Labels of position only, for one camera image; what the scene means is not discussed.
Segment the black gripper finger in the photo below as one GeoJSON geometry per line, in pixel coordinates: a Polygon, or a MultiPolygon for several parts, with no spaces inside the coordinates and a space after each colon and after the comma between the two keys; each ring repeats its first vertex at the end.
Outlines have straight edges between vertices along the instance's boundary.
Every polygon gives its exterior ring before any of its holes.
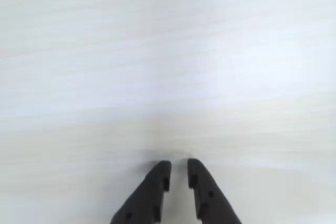
{"type": "Polygon", "coordinates": [[[113,215],[112,224],[161,223],[164,193],[170,190],[172,164],[158,162],[113,215]]]}
{"type": "Polygon", "coordinates": [[[188,186],[194,192],[198,220],[206,224],[241,223],[215,179],[200,160],[187,160],[187,175],[188,186]]]}

